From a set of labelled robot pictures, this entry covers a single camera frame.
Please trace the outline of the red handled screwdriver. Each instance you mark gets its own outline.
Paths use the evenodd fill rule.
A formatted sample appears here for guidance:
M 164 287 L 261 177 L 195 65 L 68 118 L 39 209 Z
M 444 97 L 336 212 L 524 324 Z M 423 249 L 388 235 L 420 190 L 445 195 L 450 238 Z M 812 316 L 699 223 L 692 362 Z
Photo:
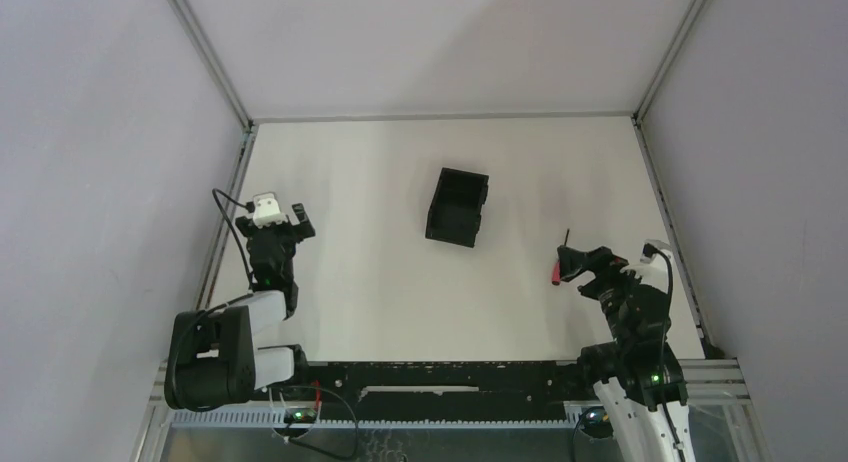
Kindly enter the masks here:
M 563 282 L 569 283 L 571 281 L 571 277 L 568 271 L 568 269 L 570 268 L 570 255 L 568 246 L 569 237 L 570 230 L 567 229 L 563 239 L 563 243 L 556 249 L 557 260 L 554 263 L 551 275 L 551 283 L 554 286 L 559 286 Z

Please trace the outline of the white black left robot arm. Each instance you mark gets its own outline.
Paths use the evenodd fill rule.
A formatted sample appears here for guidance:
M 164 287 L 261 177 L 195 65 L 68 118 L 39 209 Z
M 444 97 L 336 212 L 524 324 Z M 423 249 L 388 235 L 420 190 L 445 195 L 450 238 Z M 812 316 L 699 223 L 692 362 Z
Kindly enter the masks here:
M 305 370 L 299 344 L 264 346 L 256 339 L 294 316 L 299 301 L 294 257 L 315 229 L 301 203 L 284 213 L 263 196 L 249 208 L 234 224 L 247 293 L 175 317 L 164 382 L 172 409 L 206 412 L 245 403 L 262 388 L 297 382 Z

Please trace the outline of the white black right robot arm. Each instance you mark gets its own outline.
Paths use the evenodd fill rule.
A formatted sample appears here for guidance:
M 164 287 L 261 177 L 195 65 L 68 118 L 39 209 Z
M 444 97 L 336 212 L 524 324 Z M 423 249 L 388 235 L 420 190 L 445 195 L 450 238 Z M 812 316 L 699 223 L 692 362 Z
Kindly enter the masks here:
M 631 262 L 600 246 L 557 249 L 555 285 L 590 274 L 579 294 L 599 304 L 611 341 L 582 348 L 577 365 L 627 461 L 693 461 L 687 382 L 668 341 L 674 293 L 670 248 L 644 243 Z

